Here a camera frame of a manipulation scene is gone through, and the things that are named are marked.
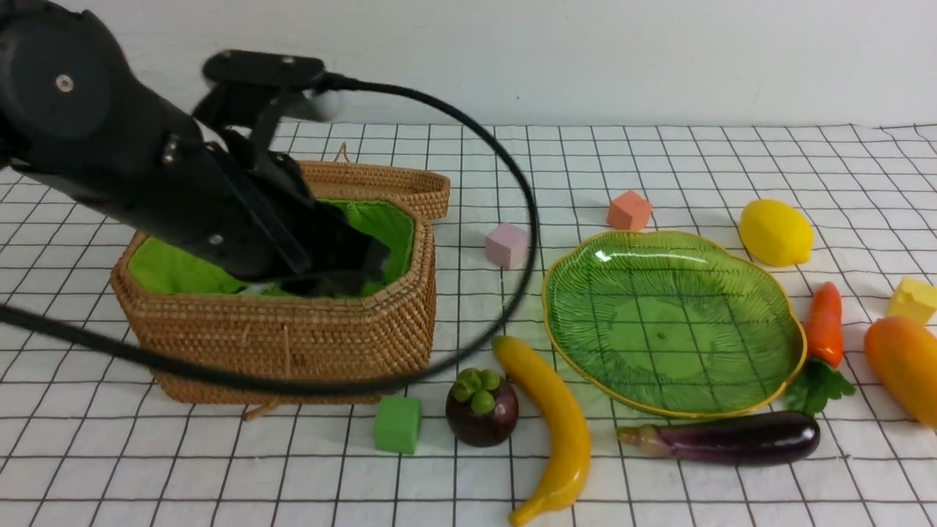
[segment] yellow cube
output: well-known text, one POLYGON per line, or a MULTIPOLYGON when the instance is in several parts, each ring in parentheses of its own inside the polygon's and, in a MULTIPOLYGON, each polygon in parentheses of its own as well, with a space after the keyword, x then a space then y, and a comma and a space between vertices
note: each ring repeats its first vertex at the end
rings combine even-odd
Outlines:
POLYGON ((902 316, 926 325, 937 311, 937 287, 904 278, 888 303, 888 316, 902 316))

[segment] orange fruit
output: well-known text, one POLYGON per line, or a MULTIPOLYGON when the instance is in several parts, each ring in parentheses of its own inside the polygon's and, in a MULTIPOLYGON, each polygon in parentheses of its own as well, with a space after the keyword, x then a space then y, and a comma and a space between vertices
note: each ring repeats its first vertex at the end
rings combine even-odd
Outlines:
POLYGON ((905 412, 937 429, 937 337, 913 319, 891 316, 866 332, 866 358, 905 412))

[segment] green cube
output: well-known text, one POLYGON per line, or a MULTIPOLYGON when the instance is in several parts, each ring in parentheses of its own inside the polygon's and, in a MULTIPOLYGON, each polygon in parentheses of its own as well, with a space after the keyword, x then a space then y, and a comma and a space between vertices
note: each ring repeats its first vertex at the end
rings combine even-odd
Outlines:
POLYGON ((412 455, 416 452, 422 421, 419 399, 382 398, 374 419, 374 447, 384 452, 412 455))

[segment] basket handle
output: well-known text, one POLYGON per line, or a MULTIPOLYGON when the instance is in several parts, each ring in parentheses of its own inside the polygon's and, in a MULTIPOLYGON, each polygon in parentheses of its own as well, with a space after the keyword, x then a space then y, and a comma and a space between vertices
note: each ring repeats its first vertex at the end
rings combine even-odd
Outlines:
POLYGON ((348 143, 342 142, 342 145, 338 147, 338 153, 335 154, 335 159, 332 159, 332 163, 337 163, 338 158, 345 158, 346 163, 351 163, 351 159, 349 159, 348 143))

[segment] green fabric lining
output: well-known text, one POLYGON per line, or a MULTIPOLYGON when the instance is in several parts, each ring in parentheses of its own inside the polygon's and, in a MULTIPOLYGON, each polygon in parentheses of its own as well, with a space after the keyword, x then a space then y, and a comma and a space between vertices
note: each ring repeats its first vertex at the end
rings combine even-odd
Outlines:
MULTIPOLYGON (((409 271, 413 251, 413 218, 387 202, 323 200, 342 207, 349 224, 370 234, 391 249, 384 266, 384 280, 364 286, 361 297, 387 287, 409 271)), ((196 258, 155 238, 147 238, 127 264, 140 286, 155 294, 238 294, 246 284, 232 278, 220 267, 196 258)), ((289 296, 278 287, 263 296, 289 296)))

